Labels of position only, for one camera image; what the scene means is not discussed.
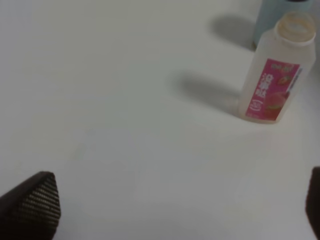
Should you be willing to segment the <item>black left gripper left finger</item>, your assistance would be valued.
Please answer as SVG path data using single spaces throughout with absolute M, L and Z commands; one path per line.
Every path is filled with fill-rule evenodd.
M 2 240 L 52 240 L 61 218 L 54 173 L 40 171 L 0 197 Z

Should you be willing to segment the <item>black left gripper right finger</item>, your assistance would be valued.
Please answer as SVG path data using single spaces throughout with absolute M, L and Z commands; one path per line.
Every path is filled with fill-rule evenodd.
M 320 240 L 320 167 L 312 169 L 305 201 L 305 212 L 317 240 Z

